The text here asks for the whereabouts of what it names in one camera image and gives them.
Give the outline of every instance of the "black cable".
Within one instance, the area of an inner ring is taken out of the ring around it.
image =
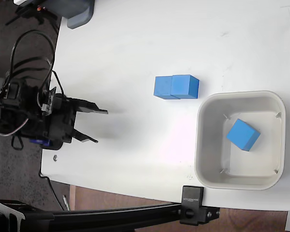
[[[47,57],[31,57],[31,58],[28,58],[28,59],[25,59],[25,60],[22,60],[18,63],[16,63],[14,65],[14,69],[17,69],[18,67],[24,65],[24,64],[27,64],[29,62],[32,62],[32,61],[36,61],[36,60],[44,60],[47,62],[47,64],[50,66],[51,65],[51,62],[49,61],[49,59]]]
[[[6,78],[4,84],[3,84],[3,88],[6,88],[7,85],[10,83],[10,81],[13,79],[14,77],[14,58],[15,58],[15,52],[16,52],[16,49],[19,45],[19,43],[21,42],[21,40],[23,38],[25,38],[26,36],[28,36],[29,34],[38,34],[38,35],[41,35],[43,36],[49,43],[50,47],[51,47],[51,50],[52,50],[52,60],[51,60],[51,65],[48,69],[48,72],[47,72],[47,75],[45,77],[45,79],[43,80],[42,82],[42,85],[40,86],[39,88],[39,91],[42,90],[42,88],[44,87],[47,79],[50,77],[50,73],[53,69],[53,66],[54,66],[54,60],[55,60],[55,46],[53,44],[53,42],[51,41],[50,37],[46,34],[44,34],[43,32],[39,31],[39,30],[30,30],[30,31],[27,31],[25,33],[23,33],[15,42],[13,48],[12,48],[12,54],[11,54],[11,66],[10,66],[10,75]]]
[[[49,186],[50,186],[50,190],[52,191],[52,193],[53,193],[53,195],[54,195],[54,197],[55,197],[55,199],[56,199],[56,201],[57,201],[59,207],[61,208],[61,210],[64,210],[63,207],[62,207],[62,205],[61,205],[61,203],[60,203],[60,201],[59,201],[59,199],[58,199],[58,197],[57,197],[57,195],[55,194],[55,191],[54,191],[54,189],[53,189],[53,186],[52,186],[52,183],[50,182],[49,177],[48,177],[48,176],[44,176],[44,175],[41,173],[41,168],[42,168],[42,160],[41,160],[41,165],[40,165],[40,170],[39,170],[39,178],[41,178],[41,179],[46,179],[46,180],[47,180],[47,182],[48,182],[48,184],[49,184]]]
[[[57,73],[56,73],[54,70],[52,70],[52,72],[54,73],[54,75],[55,75],[55,77],[56,77],[56,79],[57,79],[58,85],[59,85],[60,90],[61,90],[62,98],[64,98],[63,88],[62,88],[62,86],[61,86],[61,83],[60,83],[60,81],[59,81],[59,78],[58,78],[58,76],[57,76]]]

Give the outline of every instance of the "dark floor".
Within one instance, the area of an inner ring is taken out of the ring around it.
[[[13,1],[0,1],[0,76],[5,76],[9,69],[11,49],[16,39],[24,32],[38,29],[48,34],[54,43],[57,35],[45,21],[38,25],[36,19],[19,19],[9,26],[4,24],[14,17],[17,6]],[[47,43],[38,36],[29,36],[19,46],[16,53],[18,60],[38,55],[49,55]],[[44,73],[35,73],[42,78]],[[11,137],[0,137],[0,199],[19,200],[44,210],[60,210],[45,179],[38,177],[42,150],[24,140],[25,148],[15,151],[11,148]],[[53,182],[56,194],[69,196],[69,186]]]

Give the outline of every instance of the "black clamp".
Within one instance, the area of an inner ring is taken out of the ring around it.
[[[220,208],[202,206],[203,187],[183,186],[180,223],[197,226],[219,218]]]

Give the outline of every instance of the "white bin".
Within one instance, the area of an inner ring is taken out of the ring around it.
[[[227,139],[237,119],[261,135],[250,151]],[[286,109],[270,91],[219,93],[198,112],[195,173],[209,188],[264,190],[281,177],[285,159]]]

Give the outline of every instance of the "wooden floor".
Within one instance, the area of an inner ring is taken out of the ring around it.
[[[129,197],[91,190],[87,188],[71,187],[71,209],[110,209],[152,205],[159,202],[154,200]],[[257,232],[285,231],[287,212],[254,211],[239,209],[221,209],[220,218],[198,227],[181,225],[171,222],[163,225],[137,229],[138,232]]]

